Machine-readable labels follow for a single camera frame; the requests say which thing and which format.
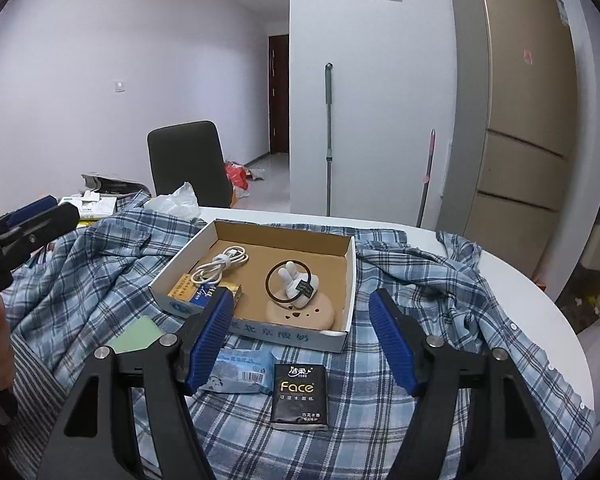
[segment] blue package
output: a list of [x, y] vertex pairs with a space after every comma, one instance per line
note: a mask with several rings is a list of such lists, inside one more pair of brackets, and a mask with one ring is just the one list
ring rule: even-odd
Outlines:
[[222, 348], [200, 390], [223, 394], [270, 394], [276, 358], [268, 350]]

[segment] rabbit ear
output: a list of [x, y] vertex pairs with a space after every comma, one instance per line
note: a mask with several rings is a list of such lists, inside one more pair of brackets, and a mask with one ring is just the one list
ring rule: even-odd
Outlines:
[[294, 280], [298, 277], [298, 267], [296, 267], [295, 263], [287, 262], [285, 264], [285, 269], [286, 269], [286, 272], [288, 272], [289, 275], [291, 276], [292, 280]]
[[285, 284], [285, 288], [289, 283], [293, 281], [293, 279], [291, 278], [291, 274], [289, 274], [289, 271], [286, 270], [284, 267], [278, 269], [278, 276], [280, 276], [280, 278], [282, 279], [282, 283]]

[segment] metal screw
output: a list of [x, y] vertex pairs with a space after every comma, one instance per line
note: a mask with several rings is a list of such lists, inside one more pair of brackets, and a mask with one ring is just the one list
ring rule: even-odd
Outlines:
[[93, 353], [93, 355], [96, 356], [96, 359], [104, 359], [105, 357], [108, 357], [110, 353], [111, 350], [108, 346], [101, 346], [100, 348], [96, 348], [96, 351]]
[[160, 344], [162, 346], [173, 346], [177, 343], [178, 336], [175, 334], [165, 334], [160, 338]]
[[507, 358], [509, 358], [509, 354], [507, 354], [507, 351], [503, 348], [494, 348], [493, 356], [495, 357], [496, 361], [506, 361]]
[[427, 336], [427, 344], [432, 348], [440, 348], [445, 343], [445, 340], [442, 339], [439, 335], [428, 335]]

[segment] gold refrigerator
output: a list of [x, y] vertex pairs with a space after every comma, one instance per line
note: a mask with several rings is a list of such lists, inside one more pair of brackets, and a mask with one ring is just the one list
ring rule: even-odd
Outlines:
[[560, 0], [453, 0], [456, 123], [437, 229], [532, 277], [576, 141], [577, 81]]

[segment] barcode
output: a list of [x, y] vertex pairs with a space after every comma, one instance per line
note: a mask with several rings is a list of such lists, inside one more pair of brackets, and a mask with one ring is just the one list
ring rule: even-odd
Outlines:
[[264, 379], [263, 374], [259, 374], [257, 372], [242, 372], [242, 380], [249, 381], [252, 383], [261, 383]]

